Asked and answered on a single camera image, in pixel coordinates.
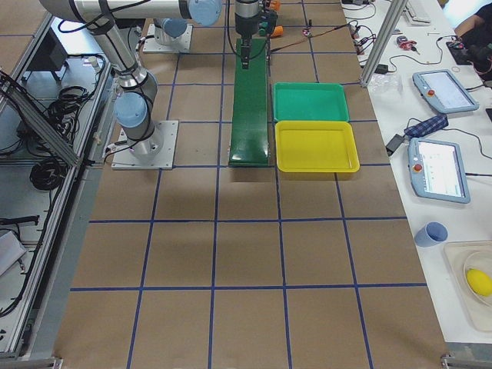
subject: yellow lemon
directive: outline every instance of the yellow lemon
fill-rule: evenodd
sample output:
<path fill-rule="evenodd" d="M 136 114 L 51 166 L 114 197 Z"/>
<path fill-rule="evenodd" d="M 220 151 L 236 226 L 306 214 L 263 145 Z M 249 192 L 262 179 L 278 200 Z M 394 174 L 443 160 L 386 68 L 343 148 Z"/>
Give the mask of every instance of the yellow lemon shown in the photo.
<path fill-rule="evenodd" d="M 467 270 L 467 281 L 476 294 L 490 296 L 492 294 L 492 279 L 478 269 Z"/>

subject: white table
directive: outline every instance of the white table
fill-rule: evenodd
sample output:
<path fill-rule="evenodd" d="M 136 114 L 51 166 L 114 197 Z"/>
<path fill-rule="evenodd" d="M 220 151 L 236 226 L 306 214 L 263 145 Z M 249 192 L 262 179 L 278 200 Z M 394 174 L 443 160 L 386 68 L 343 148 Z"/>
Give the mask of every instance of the white table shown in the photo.
<path fill-rule="evenodd" d="M 439 60 L 440 52 L 435 45 L 436 39 L 445 35 L 453 35 L 454 30 L 449 26 L 449 22 L 444 17 L 437 1 L 422 0 L 422 3 L 432 19 L 430 26 L 409 25 L 404 17 L 397 25 L 408 39 L 417 42 L 416 47 L 421 55 L 399 49 L 395 41 L 397 36 L 394 35 L 391 37 L 380 63 L 390 64 L 389 57 L 393 55 L 409 55 L 422 62 L 437 62 Z M 377 33 L 390 7 L 390 2 L 376 0 L 374 5 L 377 8 L 376 15 L 359 22 Z M 344 8 L 360 7 L 344 5 Z M 373 12 L 372 6 L 368 6 L 356 12 L 345 10 L 345 15 L 364 18 Z M 369 31 L 365 29 L 360 31 L 361 37 L 367 35 L 369 35 Z M 384 91 L 383 88 L 375 88 L 374 83 L 368 86 L 385 143 L 388 143 L 395 134 L 403 134 L 409 118 L 425 120 L 436 115 L 436 112 L 431 109 L 414 87 L 411 80 L 414 72 L 450 69 L 454 71 L 454 75 L 465 88 L 474 87 L 481 83 L 471 66 L 461 65 L 457 68 L 447 50 L 446 41 L 450 41 L 450 39 L 445 38 L 439 42 L 444 50 L 443 60 L 439 65 L 419 65 L 407 58 L 393 59 L 397 65 L 397 72 L 391 74 L 391 77 L 395 81 L 401 80 L 401 88 L 389 87 Z M 367 57 L 368 53 L 366 52 L 366 55 L 361 55 L 359 59 L 364 60 Z M 484 152 L 492 156 L 492 122 L 484 110 L 492 107 L 492 91 L 489 88 L 479 88 L 470 94 L 480 103 L 479 110 L 448 115 L 449 128 L 460 128 L 480 136 Z M 480 155 L 476 138 L 457 131 L 439 131 L 428 137 L 458 143 L 467 172 L 492 174 L 492 160 Z M 413 234 L 416 234 L 427 222 L 439 221 L 445 224 L 448 229 L 449 242 L 492 240 L 492 178 L 468 177 L 471 203 L 455 204 L 448 201 L 419 198 L 415 195 L 409 181 L 406 145 L 402 145 L 391 156 L 391 167 Z M 492 333 L 477 330 L 469 321 L 459 295 L 459 288 L 455 284 L 454 276 L 445 260 L 443 245 L 432 248 L 417 247 L 417 250 L 444 340 L 461 343 L 492 343 Z"/>

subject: green strip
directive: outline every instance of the green strip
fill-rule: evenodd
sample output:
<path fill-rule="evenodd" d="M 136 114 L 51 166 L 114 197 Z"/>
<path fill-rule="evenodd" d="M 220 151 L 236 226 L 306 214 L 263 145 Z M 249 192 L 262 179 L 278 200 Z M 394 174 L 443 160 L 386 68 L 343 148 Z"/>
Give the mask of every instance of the green strip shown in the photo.
<path fill-rule="evenodd" d="M 255 56 L 264 39 L 255 38 L 252 45 L 251 56 Z M 236 57 L 230 166 L 268 166 L 267 104 L 266 51 L 250 60 L 249 69 L 243 69 L 240 58 Z"/>

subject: yellow tray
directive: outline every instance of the yellow tray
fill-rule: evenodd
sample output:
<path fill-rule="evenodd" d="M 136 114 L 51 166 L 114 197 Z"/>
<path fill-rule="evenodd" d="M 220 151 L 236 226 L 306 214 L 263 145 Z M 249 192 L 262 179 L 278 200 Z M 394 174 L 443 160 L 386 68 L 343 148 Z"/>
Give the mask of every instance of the yellow tray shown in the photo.
<path fill-rule="evenodd" d="M 294 172 L 355 172 L 359 158 L 346 121 L 279 121 L 277 166 Z"/>

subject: tablet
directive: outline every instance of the tablet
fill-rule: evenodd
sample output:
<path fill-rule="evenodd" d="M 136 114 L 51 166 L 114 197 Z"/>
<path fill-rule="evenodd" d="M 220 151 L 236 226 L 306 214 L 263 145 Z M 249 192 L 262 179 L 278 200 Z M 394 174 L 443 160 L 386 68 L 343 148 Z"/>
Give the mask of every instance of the tablet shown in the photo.
<path fill-rule="evenodd" d="M 422 97 L 440 113 L 478 109 L 478 103 L 447 69 L 414 73 L 412 79 Z"/>
<path fill-rule="evenodd" d="M 408 167 L 417 196 L 467 204 L 467 178 L 458 144 L 412 138 Z"/>

